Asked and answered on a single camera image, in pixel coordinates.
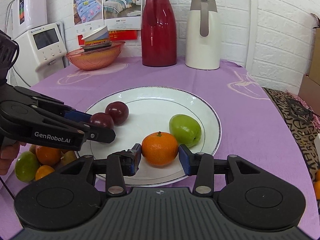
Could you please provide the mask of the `person's left hand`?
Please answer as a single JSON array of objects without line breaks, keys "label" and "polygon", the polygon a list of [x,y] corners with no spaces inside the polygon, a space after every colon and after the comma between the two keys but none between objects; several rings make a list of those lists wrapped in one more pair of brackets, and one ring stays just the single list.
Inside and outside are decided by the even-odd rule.
[{"label": "person's left hand", "polygon": [[11,163],[14,159],[17,158],[20,146],[25,146],[24,142],[15,142],[13,145],[5,146],[1,149],[1,158],[0,158],[0,175],[4,176],[7,174]]}]

